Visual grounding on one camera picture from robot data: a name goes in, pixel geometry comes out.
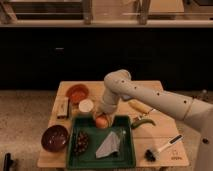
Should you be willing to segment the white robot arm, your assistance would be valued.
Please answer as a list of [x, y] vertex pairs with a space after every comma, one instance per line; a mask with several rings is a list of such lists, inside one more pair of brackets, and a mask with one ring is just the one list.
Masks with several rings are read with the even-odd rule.
[[125, 70], [108, 73], [104, 77], [105, 90], [98, 105], [112, 125], [119, 99], [136, 99], [168, 116], [182, 120], [200, 133], [194, 171], [213, 171], [213, 104], [168, 91], [140, 86]]

